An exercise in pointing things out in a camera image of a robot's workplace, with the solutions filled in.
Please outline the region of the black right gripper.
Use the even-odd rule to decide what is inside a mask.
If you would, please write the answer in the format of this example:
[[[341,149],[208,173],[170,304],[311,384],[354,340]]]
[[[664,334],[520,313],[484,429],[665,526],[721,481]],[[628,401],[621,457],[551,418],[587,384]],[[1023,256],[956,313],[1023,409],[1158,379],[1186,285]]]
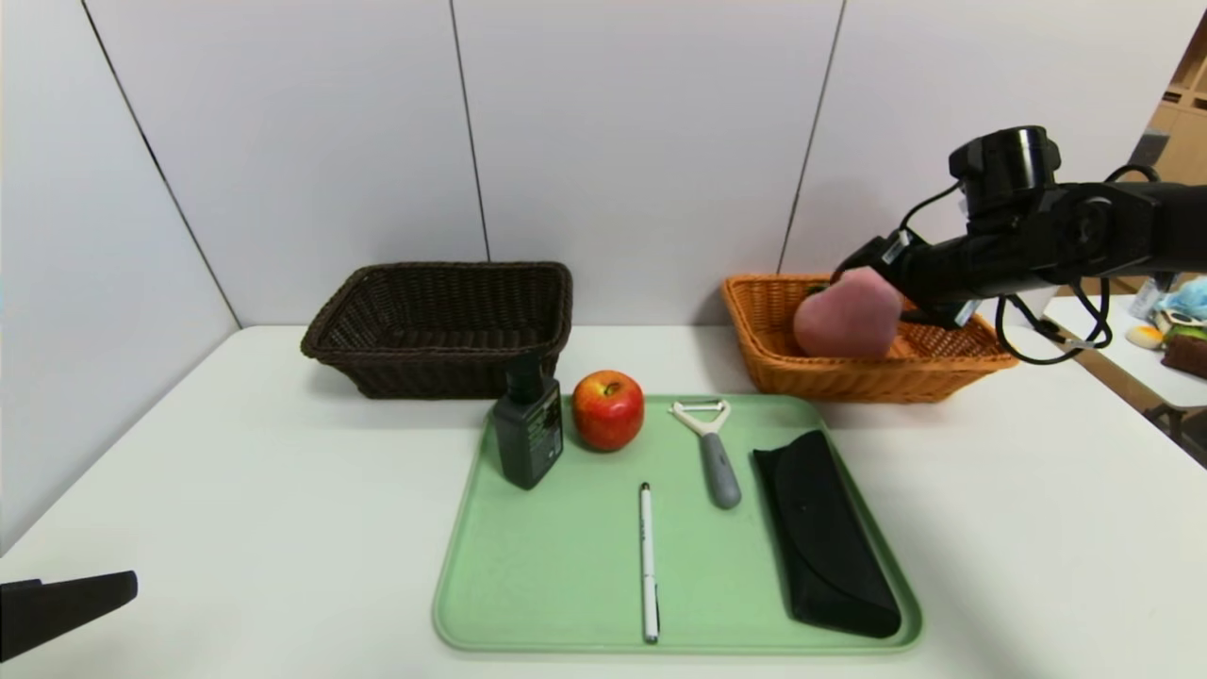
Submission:
[[[902,323],[958,330],[984,302],[982,293],[968,283],[968,248],[967,235],[927,242],[912,229],[896,229],[887,238],[871,238],[845,257],[829,283],[856,268],[871,267],[914,306],[902,311]]]

